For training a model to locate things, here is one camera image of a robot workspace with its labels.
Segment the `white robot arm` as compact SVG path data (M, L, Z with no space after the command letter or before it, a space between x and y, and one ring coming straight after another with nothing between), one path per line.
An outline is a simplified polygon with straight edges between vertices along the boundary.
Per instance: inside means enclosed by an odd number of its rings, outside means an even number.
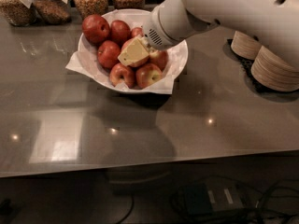
M149 43L168 49L221 25L257 39L299 66L299 0L164 0L142 21Z

